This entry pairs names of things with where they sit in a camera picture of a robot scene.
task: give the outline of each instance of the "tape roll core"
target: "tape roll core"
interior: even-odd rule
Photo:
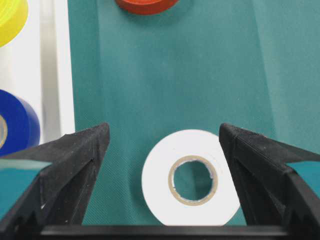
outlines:
[[[203,197],[199,200],[189,200],[189,199],[182,197],[177,192],[177,190],[175,188],[175,182],[174,182],[174,176],[175,176],[175,172],[176,172],[177,168],[185,163],[194,162],[194,161],[198,161],[198,162],[203,163],[210,173],[210,178],[213,180],[210,192],[205,197]],[[199,206],[199,205],[202,205],[202,204],[205,204],[206,202],[208,202],[215,195],[215,193],[217,191],[217,187],[218,187],[218,176],[217,176],[217,172],[216,172],[215,167],[208,160],[206,160],[204,157],[196,156],[196,155],[189,155],[189,156],[184,156],[184,157],[178,159],[172,165],[170,172],[169,172],[169,176],[168,176],[168,185],[169,185],[170,192],[175,197],[175,199],[177,199],[180,203],[188,205],[188,206]]]
[[[5,144],[8,136],[8,126],[6,120],[0,115],[0,149]]]

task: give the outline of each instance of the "white tape roll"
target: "white tape roll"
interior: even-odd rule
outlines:
[[[177,167],[191,161],[204,163],[213,179],[211,191],[200,200],[184,199],[174,186]],[[158,142],[143,166],[142,191],[164,225],[221,226],[240,206],[219,138],[203,130],[177,131]]]

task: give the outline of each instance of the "tape roll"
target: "tape roll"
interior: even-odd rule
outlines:
[[[178,0],[115,0],[115,2],[120,8],[132,14],[152,15],[171,8]]]
[[[27,0],[0,0],[0,47],[21,31],[27,17]]]
[[[39,144],[40,125],[24,100],[0,90],[0,156]]]
[[[210,192],[188,200],[175,189],[175,170],[186,162],[199,161],[212,178]],[[170,134],[149,153],[142,170],[143,196],[151,212],[169,226],[221,226],[240,207],[231,173],[218,136],[189,129]]]

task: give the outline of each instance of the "red tape roll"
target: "red tape roll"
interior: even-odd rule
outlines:
[[[115,0],[115,2],[120,8],[132,14],[152,15],[171,8],[178,0]]]

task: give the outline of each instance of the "tape roll hole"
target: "tape roll hole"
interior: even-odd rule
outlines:
[[[0,149],[5,144],[8,135],[6,120],[0,115]]]
[[[217,190],[218,178],[214,166],[200,156],[185,156],[171,167],[169,188],[181,203],[199,206],[210,200]]]

